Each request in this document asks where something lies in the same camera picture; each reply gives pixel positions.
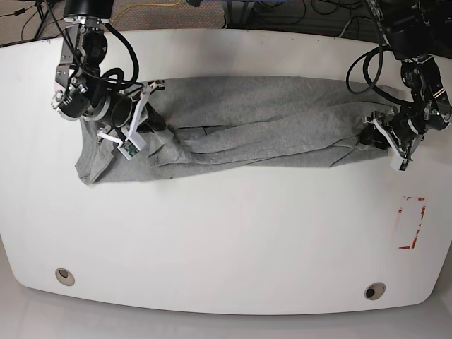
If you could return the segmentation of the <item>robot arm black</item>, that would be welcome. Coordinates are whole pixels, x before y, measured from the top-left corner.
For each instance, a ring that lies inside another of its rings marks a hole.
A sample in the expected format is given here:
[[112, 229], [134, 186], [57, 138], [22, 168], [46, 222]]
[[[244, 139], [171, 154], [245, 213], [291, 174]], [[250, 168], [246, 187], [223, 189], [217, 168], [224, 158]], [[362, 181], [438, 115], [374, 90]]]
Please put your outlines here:
[[[110, 23], [112, 7], [112, 1], [66, 2], [63, 19], [68, 27], [60, 30], [63, 46], [52, 108], [70, 121], [97, 123], [98, 140], [109, 140], [135, 152], [143, 147], [142, 133], [166, 128], [165, 120], [148, 101], [156, 90], [164, 89], [164, 84], [138, 82], [138, 57], [129, 41]], [[105, 32], [112, 33], [129, 53], [131, 79], [126, 79], [121, 68], [101, 71], [108, 50]]]
[[[369, 90], [395, 107], [373, 113], [360, 134], [363, 145], [391, 149], [393, 167], [403, 171], [423, 136], [451, 123], [451, 103], [433, 55], [436, 44], [451, 46], [450, 1], [364, 1], [378, 45], [359, 57]], [[400, 77], [412, 100], [396, 98], [378, 87], [383, 54], [390, 51], [401, 63]]]

